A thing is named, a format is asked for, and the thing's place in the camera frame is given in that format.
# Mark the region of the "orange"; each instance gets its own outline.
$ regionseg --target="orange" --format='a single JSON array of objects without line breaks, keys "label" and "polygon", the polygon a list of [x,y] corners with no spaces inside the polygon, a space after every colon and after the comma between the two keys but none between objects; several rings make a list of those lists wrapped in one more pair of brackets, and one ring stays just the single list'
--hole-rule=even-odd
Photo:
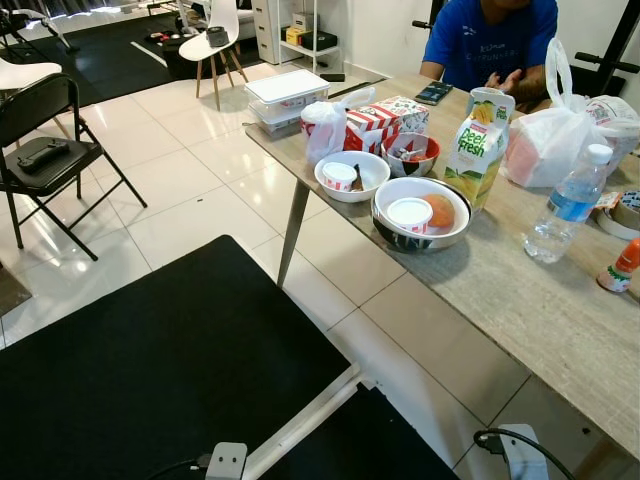
[{"label": "orange", "polygon": [[453,204],[444,195],[425,195],[422,197],[431,205],[433,209],[433,217],[429,220],[430,227],[450,227],[456,216]]}]

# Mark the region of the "stacked food containers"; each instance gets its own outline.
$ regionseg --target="stacked food containers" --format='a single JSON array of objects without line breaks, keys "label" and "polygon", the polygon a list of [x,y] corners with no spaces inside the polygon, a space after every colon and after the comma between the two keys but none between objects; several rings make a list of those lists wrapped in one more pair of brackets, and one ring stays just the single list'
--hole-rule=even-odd
[{"label": "stacked food containers", "polygon": [[329,82],[308,70],[296,70],[255,82],[249,82],[249,108],[258,124],[270,135],[277,135],[288,125],[297,124],[305,106],[324,101]]}]

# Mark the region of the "wooden tabletop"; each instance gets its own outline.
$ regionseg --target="wooden tabletop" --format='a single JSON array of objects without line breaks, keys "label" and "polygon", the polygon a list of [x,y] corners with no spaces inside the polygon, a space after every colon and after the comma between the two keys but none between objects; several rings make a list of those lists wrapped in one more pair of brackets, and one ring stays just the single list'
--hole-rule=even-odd
[{"label": "wooden tabletop", "polygon": [[[428,79],[404,76],[375,85],[376,99],[413,98]],[[451,142],[464,119],[468,94],[452,91],[430,107],[428,134],[442,152],[434,176],[442,177]],[[614,263],[627,242],[593,220],[580,229],[569,252],[542,265],[522,248],[525,233],[549,190],[525,190],[498,176],[485,210],[466,237],[431,254],[394,250],[376,231],[369,202],[329,198],[305,160],[302,134],[273,140],[257,125],[247,134],[352,225],[457,310],[500,348],[540,377],[640,458],[640,273],[629,292],[598,286],[598,272]],[[628,156],[607,182],[608,190],[637,189],[638,159]]]}]

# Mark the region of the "cable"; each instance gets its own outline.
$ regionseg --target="cable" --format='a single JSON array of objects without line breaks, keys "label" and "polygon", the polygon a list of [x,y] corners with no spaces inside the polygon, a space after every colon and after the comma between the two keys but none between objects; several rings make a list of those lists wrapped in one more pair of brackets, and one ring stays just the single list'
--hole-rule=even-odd
[{"label": "cable", "polygon": [[163,468],[162,470],[158,470],[156,473],[154,473],[153,475],[151,475],[150,477],[147,477],[146,480],[155,480],[156,478],[160,478],[163,475],[172,472],[173,470],[177,470],[180,467],[187,467],[187,466],[192,466],[192,465],[196,465],[197,460],[195,458],[192,458],[190,460],[183,460],[182,462],[178,462],[178,463],[174,463],[173,465],[169,465],[168,467]]},{"label": "cable", "polygon": [[478,445],[480,448],[486,448],[485,443],[486,443],[487,435],[505,435],[507,437],[517,438],[521,442],[524,442],[530,447],[535,448],[537,451],[539,451],[541,454],[547,457],[551,461],[551,463],[553,463],[556,467],[558,467],[558,469],[569,480],[576,480],[575,477],[571,474],[571,472],[567,470],[567,468],[562,463],[560,463],[560,460],[558,460],[551,452],[549,452],[549,450],[544,448],[542,445],[534,442],[533,440],[525,437],[524,435],[520,435],[519,433],[512,432],[511,430],[504,430],[502,428],[488,428],[486,430],[480,430],[473,434],[474,443]]}]

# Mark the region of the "smartphone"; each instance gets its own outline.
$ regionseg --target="smartphone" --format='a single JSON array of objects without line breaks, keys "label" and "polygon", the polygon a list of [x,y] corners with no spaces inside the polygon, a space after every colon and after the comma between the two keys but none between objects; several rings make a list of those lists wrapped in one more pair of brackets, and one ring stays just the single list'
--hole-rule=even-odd
[{"label": "smartphone", "polygon": [[427,105],[437,105],[440,100],[453,89],[453,85],[442,82],[431,82],[424,90],[416,95],[416,101]]}]

